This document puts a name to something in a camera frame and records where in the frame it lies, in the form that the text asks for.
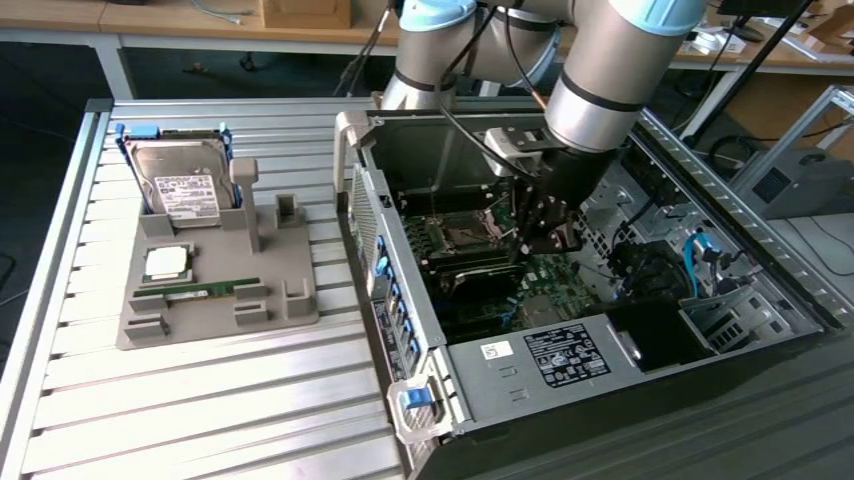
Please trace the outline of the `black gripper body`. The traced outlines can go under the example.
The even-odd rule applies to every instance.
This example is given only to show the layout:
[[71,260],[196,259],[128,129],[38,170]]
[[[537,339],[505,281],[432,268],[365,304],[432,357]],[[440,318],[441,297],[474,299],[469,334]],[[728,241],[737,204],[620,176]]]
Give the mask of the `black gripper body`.
[[591,153],[571,147],[541,152],[536,188],[576,209],[591,196],[621,149]]

